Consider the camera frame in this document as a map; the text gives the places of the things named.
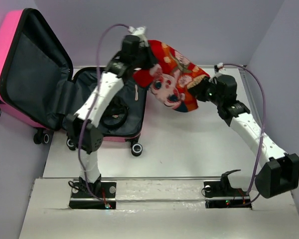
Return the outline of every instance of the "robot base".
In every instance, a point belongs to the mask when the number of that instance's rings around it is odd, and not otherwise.
[[[73,186],[77,187],[79,180],[74,180]],[[99,201],[89,193],[72,189],[69,207],[72,209],[115,209],[116,208],[116,182],[102,182],[101,189],[96,196],[105,201]]]

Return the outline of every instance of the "cartoon eye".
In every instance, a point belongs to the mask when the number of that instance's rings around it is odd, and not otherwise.
[[[159,90],[161,88],[161,81],[155,81],[153,86],[155,90]]]
[[[175,94],[170,95],[167,99],[169,102],[178,102],[179,101],[178,96]]]

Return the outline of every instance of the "suitcase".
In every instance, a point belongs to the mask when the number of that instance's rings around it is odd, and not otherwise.
[[[49,131],[66,130],[65,116],[75,113],[96,86],[95,67],[73,76],[70,57],[38,10],[26,8],[6,15],[0,28],[0,115],[2,110],[37,128],[36,144],[49,143]],[[135,156],[143,149],[138,139],[146,94],[133,78],[128,80],[118,92],[118,99],[128,106],[124,124],[99,126],[104,140],[130,141]],[[66,143],[74,150],[69,139]]]

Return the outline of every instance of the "white platform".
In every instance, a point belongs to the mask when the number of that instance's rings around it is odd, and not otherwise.
[[[213,74],[212,67],[203,69]],[[228,68],[227,74],[237,81],[238,100],[249,107],[238,69]],[[67,148],[66,139],[63,132],[54,134],[44,178],[79,176],[77,152]],[[213,104],[200,103],[193,112],[178,113],[150,93],[139,142],[143,153],[133,157],[128,143],[104,141],[98,151],[102,177],[220,176],[233,169],[250,175],[255,161],[243,140],[218,116]]]
[[[206,209],[201,180],[122,180],[116,210],[72,210],[67,181],[37,179],[19,239],[299,239],[290,193],[253,210]]]

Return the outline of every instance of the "suitcase lid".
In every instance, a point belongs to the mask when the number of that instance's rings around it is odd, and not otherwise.
[[[72,61],[43,15],[24,9],[0,76],[2,99],[42,126],[59,130],[70,104],[64,88],[73,85],[72,75]]]

